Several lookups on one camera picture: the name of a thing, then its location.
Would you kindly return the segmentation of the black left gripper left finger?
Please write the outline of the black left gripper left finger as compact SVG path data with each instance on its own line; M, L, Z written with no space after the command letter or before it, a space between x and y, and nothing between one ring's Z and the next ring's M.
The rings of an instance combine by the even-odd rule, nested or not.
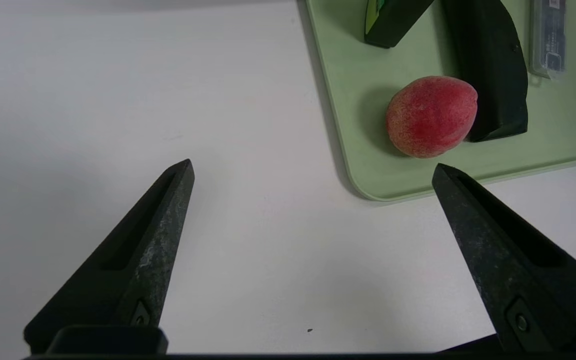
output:
M25 326L33 356L157 356L178 246L194 188L178 162L157 178Z

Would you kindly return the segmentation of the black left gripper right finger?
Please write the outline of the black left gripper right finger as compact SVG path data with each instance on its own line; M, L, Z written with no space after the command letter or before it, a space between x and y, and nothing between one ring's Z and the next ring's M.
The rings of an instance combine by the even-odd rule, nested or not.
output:
M576 259L463 171L432 187L502 350L576 356Z

